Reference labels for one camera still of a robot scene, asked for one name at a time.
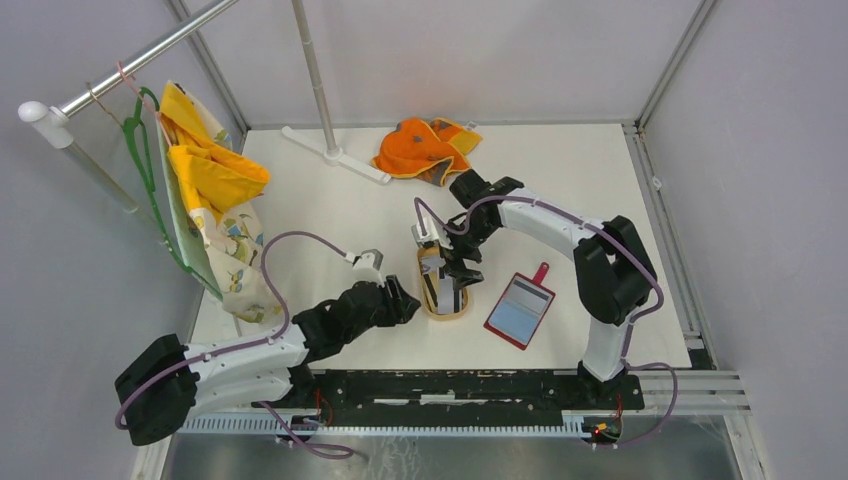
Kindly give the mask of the white card black stripe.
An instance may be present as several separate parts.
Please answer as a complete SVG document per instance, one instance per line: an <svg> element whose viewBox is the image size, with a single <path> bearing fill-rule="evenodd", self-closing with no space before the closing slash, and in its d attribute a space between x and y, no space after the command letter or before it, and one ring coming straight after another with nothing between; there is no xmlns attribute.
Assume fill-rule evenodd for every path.
<svg viewBox="0 0 848 480"><path fill-rule="evenodd" d="M464 291L455 287L451 277L439 278L436 283L435 309L439 316L459 314L464 310Z"/></svg>

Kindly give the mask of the white card dark stripe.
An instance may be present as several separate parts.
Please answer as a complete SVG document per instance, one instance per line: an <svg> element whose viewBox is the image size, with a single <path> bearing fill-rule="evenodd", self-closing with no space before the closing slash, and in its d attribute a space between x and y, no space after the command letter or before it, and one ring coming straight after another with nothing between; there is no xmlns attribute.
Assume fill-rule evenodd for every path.
<svg viewBox="0 0 848 480"><path fill-rule="evenodd" d="M513 276L504 295L506 300L536 314L543 314L554 297L551 291L519 274Z"/></svg>

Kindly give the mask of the red leather card holder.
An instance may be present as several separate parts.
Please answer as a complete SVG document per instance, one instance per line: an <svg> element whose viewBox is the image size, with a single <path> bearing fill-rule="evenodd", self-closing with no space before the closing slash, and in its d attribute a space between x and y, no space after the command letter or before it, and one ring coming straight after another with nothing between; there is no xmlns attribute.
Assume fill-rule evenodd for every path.
<svg viewBox="0 0 848 480"><path fill-rule="evenodd" d="M536 285L542 286L555 294L554 291L550 290L543 284L549 269L550 265L547 262L542 262L532 277L528 277L521 273L515 273L514 275L522 275L530 279ZM493 333L512 346L524 351L528 348L535 333L541 325L546 313L556 297L556 294L547 310L543 314L536 314L504 298L509 283L489 313L483 326L487 331Z"/></svg>

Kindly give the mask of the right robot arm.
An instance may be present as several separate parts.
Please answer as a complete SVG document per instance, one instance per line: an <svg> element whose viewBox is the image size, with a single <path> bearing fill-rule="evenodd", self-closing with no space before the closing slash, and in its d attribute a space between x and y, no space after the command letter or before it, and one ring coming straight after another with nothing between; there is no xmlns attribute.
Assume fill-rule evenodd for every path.
<svg viewBox="0 0 848 480"><path fill-rule="evenodd" d="M628 368L635 321L664 303L633 222L624 216L608 221L579 216L541 199L514 178L491 183L473 170L459 175L449 190L464 213L419 230L438 241L447 274L459 287L482 282L482 273L466 263L482 261L481 245L499 229L525 234L572 261L578 296L590 317L579 363L588 374L579 378L577 392L591 408L606 406L618 393L615 377Z"/></svg>

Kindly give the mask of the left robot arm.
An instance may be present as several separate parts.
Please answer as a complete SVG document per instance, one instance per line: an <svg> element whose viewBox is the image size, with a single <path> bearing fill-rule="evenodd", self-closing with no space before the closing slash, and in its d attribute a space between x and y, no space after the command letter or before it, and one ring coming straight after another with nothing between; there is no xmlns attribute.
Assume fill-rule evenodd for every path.
<svg viewBox="0 0 848 480"><path fill-rule="evenodd" d="M398 278L359 281L338 298L293 317L285 328L217 344L183 344L174 334L152 342L115 380L115 417L136 446L158 442L197 416L244 404L313 397L313 362L339 354L372 328L408 323L421 303Z"/></svg>

